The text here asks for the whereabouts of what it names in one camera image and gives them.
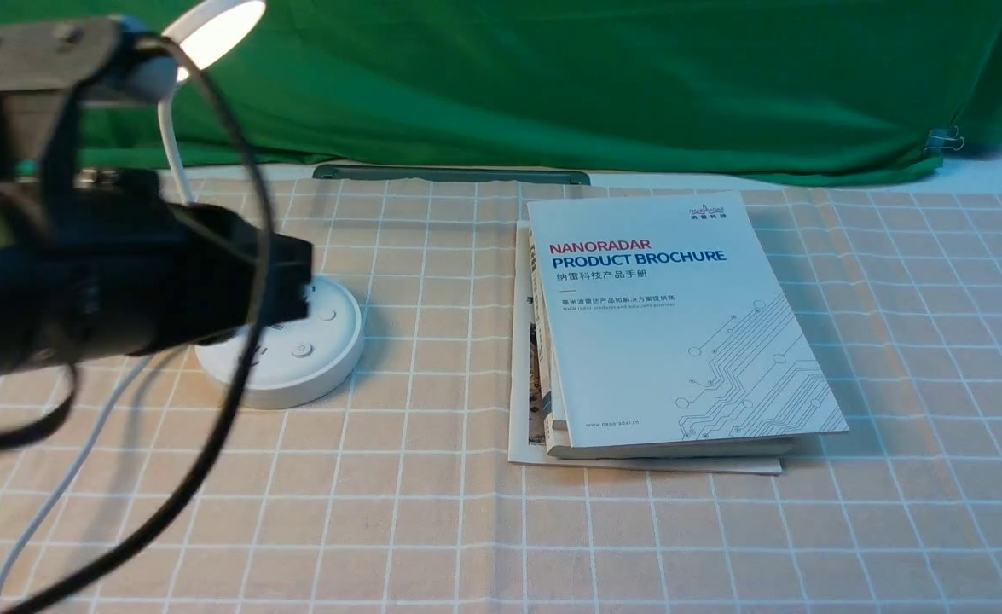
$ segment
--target green cloth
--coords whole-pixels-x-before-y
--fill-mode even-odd
[[[192,3],[4,0],[0,23]],[[272,0],[210,70],[266,162],[350,158],[899,182],[933,129],[1002,142],[1002,0]],[[192,87],[187,164],[235,163]],[[83,162],[162,167],[149,109]]]

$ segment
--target checkered tablecloth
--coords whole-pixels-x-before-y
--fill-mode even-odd
[[[649,190],[272,187],[283,229],[360,299],[359,369],[305,408],[244,412],[184,516],[57,611],[1002,611],[1002,195],[743,192],[851,424],[770,478],[506,460],[521,205]],[[246,183],[196,188],[255,217]],[[88,365],[71,424],[0,456],[0,563],[131,363]],[[2,378],[0,424],[63,387],[55,372]],[[189,353],[140,411],[130,400],[14,569],[13,597],[146,519],[219,395]]]

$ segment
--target brochure cover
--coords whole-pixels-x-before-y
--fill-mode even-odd
[[[598,467],[642,471],[707,471],[712,474],[782,473],[776,457],[719,459],[595,459],[565,460],[547,455],[543,408],[539,388],[539,348],[535,334],[535,304],[531,289],[528,226],[516,233],[515,299],[512,306],[512,397],[508,420],[508,461],[554,467]]]
[[[847,431],[737,192],[528,210],[572,446]]]

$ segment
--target black device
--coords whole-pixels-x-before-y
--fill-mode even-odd
[[[81,110],[153,104],[178,66],[239,151],[261,229],[219,206],[164,201],[156,172],[79,168]],[[114,571],[197,493],[230,433],[263,328],[307,316],[313,245],[274,228],[255,152],[177,43],[115,17],[0,27],[0,375],[64,365],[75,393],[83,359],[219,342],[247,327],[220,415],[177,489],[117,547],[5,614],[44,611]],[[56,432],[71,401],[0,432],[0,451]]]

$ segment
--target lamp base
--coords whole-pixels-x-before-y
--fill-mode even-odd
[[[315,275],[307,288],[306,319],[267,328],[255,354],[242,406],[258,410],[299,407],[337,389],[364,354],[360,303],[342,284]],[[209,380],[226,389],[244,330],[227,342],[196,347]]]

